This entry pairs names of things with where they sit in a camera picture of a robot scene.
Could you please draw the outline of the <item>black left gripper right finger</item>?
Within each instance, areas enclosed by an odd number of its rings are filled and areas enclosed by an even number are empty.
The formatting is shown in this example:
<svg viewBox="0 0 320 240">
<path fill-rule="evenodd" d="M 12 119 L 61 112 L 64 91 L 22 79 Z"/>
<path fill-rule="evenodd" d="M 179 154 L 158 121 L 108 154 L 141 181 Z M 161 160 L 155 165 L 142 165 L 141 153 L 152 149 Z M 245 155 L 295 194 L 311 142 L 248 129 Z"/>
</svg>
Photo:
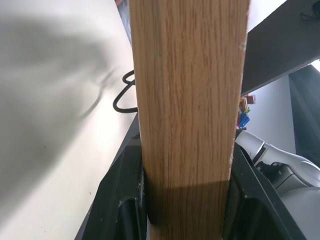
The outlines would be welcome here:
<svg viewBox="0 0 320 240">
<path fill-rule="evenodd" d="M 270 181 L 235 144 L 223 223 L 224 240 L 301 240 L 303 233 Z"/>
</svg>

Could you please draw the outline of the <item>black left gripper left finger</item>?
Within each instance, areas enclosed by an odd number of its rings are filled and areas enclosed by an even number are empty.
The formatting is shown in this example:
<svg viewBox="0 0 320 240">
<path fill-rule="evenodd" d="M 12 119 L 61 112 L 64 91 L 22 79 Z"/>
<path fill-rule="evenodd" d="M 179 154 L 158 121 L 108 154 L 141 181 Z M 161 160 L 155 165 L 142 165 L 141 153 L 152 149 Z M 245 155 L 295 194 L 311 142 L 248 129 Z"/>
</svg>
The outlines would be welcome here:
<svg viewBox="0 0 320 240">
<path fill-rule="evenodd" d="M 78 240 L 145 240 L 145 175 L 139 144 L 128 144 L 98 186 Z"/>
</svg>

